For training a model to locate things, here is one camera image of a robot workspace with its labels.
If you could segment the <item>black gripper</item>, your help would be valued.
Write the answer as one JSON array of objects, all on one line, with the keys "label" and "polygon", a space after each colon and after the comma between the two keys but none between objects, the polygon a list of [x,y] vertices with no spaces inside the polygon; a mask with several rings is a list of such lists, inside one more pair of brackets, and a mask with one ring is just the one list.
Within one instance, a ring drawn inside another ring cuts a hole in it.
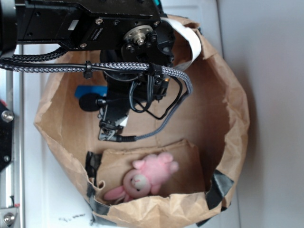
[{"label": "black gripper", "polygon": [[121,136],[124,123],[127,122],[129,111],[136,113],[149,113],[155,119],[163,119],[168,111],[175,105],[173,102],[165,113],[157,117],[149,112],[154,100],[161,100],[166,96],[170,77],[164,75],[157,66],[152,70],[139,72],[135,70],[104,71],[107,81],[106,97],[98,98],[97,105],[100,109],[100,133],[101,141],[133,142],[135,136]]}]

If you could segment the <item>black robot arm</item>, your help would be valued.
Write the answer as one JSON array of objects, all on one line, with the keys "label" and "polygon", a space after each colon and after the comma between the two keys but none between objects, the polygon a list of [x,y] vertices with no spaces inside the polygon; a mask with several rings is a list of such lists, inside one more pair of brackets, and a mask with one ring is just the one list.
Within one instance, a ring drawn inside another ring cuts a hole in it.
[{"label": "black robot arm", "polygon": [[99,139],[122,136],[129,111],[146,112],[166,95],[174,31],[157,0],[3,0],[0,66],[19,72],[103,71],[105,95],[79,90],[79,106],[99,111]]}]

